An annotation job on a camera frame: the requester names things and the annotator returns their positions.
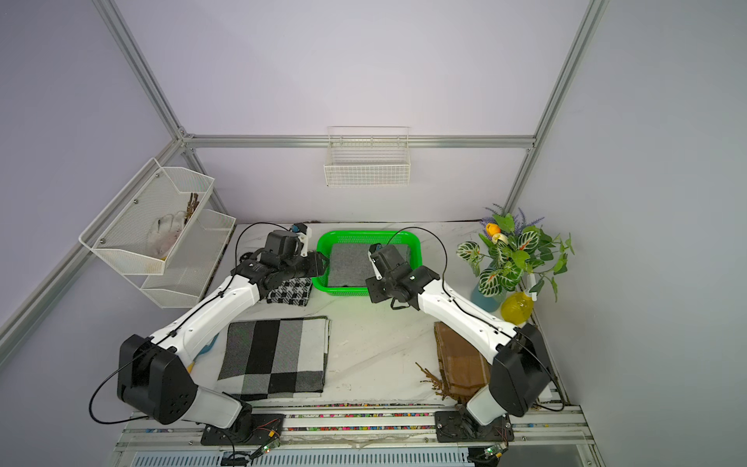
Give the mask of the green plastic basket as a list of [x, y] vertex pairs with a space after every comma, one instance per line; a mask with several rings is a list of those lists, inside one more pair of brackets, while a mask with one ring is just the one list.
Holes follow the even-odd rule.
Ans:
[[329, 260], [327, 270], [323, 276], [313, 278], [314, 287], [332, 296], [368, 296], [367, 288], [331, 288], [328, 286], [330, 253], [336, 243], [365, 243], [382, 245], [391, 244], [396, 247], [413, 269], [422, 265], [421, 241], [414, 233], [400, 233], [394, 231], [331, 231], [321, 235], [317, 241], [317, 251]]

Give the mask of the grey scarf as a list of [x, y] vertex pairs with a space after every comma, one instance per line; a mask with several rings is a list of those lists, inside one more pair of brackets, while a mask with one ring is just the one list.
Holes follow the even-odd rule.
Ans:
[[369, 257], [372, 245], [336, 243], [330, 253], [328, 286], [331, 288], [366, 288], [366, 280], [375, 277]]

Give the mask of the black white checked scarf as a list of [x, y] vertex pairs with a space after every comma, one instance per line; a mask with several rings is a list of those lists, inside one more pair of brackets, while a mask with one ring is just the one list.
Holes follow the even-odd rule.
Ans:
[[231, 324], [215, 389], [242, 401], [322, 393], [330, 325], [326, 317]]

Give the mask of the brown plaid scarf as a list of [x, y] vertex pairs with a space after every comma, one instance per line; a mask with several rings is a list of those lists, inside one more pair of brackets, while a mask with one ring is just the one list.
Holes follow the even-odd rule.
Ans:
[[430, 383], [435, 394], [465, 405], [490, 383], [490, 365], [484, 356], [451, 327], [437, 322], [434, 325], [437, 371], [416, 363], [424, 375], [423, 383]]

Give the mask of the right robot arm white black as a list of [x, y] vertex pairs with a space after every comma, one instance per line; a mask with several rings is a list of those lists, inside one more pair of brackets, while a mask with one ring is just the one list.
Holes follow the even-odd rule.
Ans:
[[369, 248], [375, 275], [366, 280], [374, 304], [406, 304], [437, 318], [474, 346], [490, 365], [489, 383], [466, 405], [469, 416], [488, 425], [502, 416], [521, 418], [556, 382], [543, 335], [483, 311], [456, 293], [441, 274], [413, 269], [393, 245]]

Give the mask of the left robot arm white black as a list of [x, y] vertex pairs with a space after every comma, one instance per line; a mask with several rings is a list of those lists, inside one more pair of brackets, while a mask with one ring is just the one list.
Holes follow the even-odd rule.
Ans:
[[295, 224], [268, 233], [262, 248], [237, 263], [213, 293], [148, 337], [133, 335], [119, 351], [112, 374], [118, 398], [142, 418], [167, 425], [185, 420], [232, 429], [251, 409], [200, 386], [188, 367], [200, 351], [243, 311], [264, 301], [284, 282], [326, 272], [327, 259], [309, 248], [311, 228]]

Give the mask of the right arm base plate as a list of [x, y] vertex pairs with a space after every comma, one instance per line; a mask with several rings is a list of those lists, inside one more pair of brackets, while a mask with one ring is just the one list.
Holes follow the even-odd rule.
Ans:
[[470, 414], [457, 411], [435, 412], [436, 437], [440, 443], [513, 442], [515, 434], [509, 418], [500, 416], [488, 425], [477, 422]]

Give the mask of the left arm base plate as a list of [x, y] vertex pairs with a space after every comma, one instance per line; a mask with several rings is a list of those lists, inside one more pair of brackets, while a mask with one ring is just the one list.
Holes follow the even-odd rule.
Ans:
[[285, 414], [247, 414], [230, 428], [207, 426], [202, 432], [203, 446], [265, 446], [280, 437]]

